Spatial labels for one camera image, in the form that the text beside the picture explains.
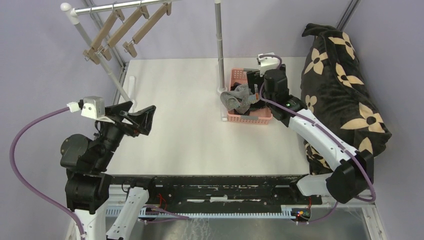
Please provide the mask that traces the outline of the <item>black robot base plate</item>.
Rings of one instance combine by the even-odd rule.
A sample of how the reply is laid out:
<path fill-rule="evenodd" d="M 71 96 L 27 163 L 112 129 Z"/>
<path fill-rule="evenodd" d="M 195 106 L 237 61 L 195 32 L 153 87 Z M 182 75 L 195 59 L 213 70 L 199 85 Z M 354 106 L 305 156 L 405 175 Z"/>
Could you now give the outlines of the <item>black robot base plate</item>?
<path fill-rule="evenodd" d="M 299 175 L 157 175 L 148 200 L 175 214 L 277 214 L 286 207 L 314 207 L 320 196 L 292 187 Z"/>

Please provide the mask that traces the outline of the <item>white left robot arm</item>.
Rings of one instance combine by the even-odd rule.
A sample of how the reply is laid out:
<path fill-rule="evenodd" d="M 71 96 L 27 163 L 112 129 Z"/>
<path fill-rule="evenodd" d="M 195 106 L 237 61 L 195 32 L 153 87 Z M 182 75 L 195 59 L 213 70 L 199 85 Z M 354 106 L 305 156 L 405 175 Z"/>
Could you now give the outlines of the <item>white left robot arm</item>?
<path fill-rule="evenodd" d="M 154 105 L 131 112 L 133 103 L 126 101 L 105 106 L 99 97 L 86 97 L 68 104 L 71 112 L 95 121 L 95 138 L 73 134 L 61 147 L 60 165 L 66 169 L 67 208 L 78 217 L 78 228 L 85 240 L 127 240 L 142 207 L 156 200 L 158 191 L 152 177 L 130 183 L 121 212 L 110 228 L 106 212 L 113 177 L 106 173 L 124 136 L 149 135 L 156 111 Z"/>

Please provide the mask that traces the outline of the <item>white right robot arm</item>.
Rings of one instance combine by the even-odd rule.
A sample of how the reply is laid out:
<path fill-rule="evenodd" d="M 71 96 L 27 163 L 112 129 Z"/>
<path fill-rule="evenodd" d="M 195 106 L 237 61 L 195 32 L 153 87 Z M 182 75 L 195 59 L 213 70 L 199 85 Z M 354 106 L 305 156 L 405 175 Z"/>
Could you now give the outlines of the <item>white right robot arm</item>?
<path fill-rule="evenodd" d="M 135 174 L 303 176 L 289 189 L 301 204 L 312 195 L 330 195 L 340 203 L 372 189 L 373 158 L 343 142 L 289 95 L 283 70 L 271 69 L 253 87 L 246 82 L 223 91 L 220 101 L 235 120 L 212 120 L 215 106 L 192 88 L 166 87 L 149 137 L 128 140 L 122 158 Z M 331 173 L 304 174 L 299 140 L 320 153 Z"/>

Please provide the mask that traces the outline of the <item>wooden clip hanger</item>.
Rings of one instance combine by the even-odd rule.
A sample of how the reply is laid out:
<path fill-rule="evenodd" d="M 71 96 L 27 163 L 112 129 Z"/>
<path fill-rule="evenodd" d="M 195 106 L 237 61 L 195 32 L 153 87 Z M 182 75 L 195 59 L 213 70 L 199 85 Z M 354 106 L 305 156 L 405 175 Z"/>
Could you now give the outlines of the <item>wooden clip hanger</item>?
<path fill-rule="evenodd" d="M 150 14 L 146 6 L 137 7 L 136 10 L 128 18 L 125 18 L 118 30 L 113 33 L 112 36 L 109 38 L 109 40 L 107 41 L 107 45 L 105 47 L 102 47 L 101 50 L 97 52 L 97 54 L 103 54 L 104 57 L 109 61 L 111 57 L 107 56 L 106 52 L 108 52 L 108 50 L 106 48 L 115 47 L 115 45 L 123 38 L 123 36 L 140 19 L 141 16 L 143 16 L 147 20 L 150 18 Z"/>
<path fill-rule="evenodd" d="M 97 52 L 102 49 L 102 41 L 109 34 L 110 30 L 112 29 L 117 19 L 120 19 L 121 21 L 125 19 L 125 16 L 122 10 L 120 9 L 116 9 L 112 11 L 112 13 L 109 15 L 109 17 L 103 24 L 103 27 L 100 29 L 100 31 L 98 32 L 98 34 L 96 35 L 92 43 L 90 44 L 88 50 L 83 51 L 84 57 L 89 59 L 96 65 L 99 65 L 101 63 L 100 57 L 98 56 Z"/>
<path fill-rule="evenodd" d="M 171 2 L 163 3 L 162 6 L 152 16 L 150 16 L 143 26 L 132 36 L 131 41 L 123 44 L 124 50 L 129 53 L 131 57 L 135 58 L 138 55 L 135 45 L 137 45 L 146 36 L 146 34 L 165 14 L 168 16 L 171 14 L 171 8 Z"/>

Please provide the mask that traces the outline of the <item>black underwear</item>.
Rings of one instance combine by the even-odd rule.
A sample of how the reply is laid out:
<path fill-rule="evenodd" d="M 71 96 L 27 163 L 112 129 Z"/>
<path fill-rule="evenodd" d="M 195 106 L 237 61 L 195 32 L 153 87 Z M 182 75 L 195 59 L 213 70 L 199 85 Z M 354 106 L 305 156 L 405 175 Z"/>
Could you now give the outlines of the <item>black underwear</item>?
<path fill-rule="evenodd" d="M 240 84 L 236 82 L 230 93 L 230 110 L 234 110 L 239 115 L 249 115 L 250 112 L 255 112 L 265 108 L 265 102 L 257 99 L 257 96 L 251 94 L 248 84 Z"/>

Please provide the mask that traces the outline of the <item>grey striped boxer shorts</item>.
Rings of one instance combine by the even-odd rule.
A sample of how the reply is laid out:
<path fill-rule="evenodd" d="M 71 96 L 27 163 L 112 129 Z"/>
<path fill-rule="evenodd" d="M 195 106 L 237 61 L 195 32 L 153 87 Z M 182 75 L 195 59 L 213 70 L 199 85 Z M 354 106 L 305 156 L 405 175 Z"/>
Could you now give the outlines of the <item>grey striped boxer shorts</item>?
<path fill-rule="evenodd" d="M 260 101 L 259 88 L 255 84 L 252 92 L 247 83 L 238 83 L 234 90 L 222 92 L 220 94 L 220 101 L 227 111 L 236 111 L 240 114 L 245 114 L 253 104 Z"/>

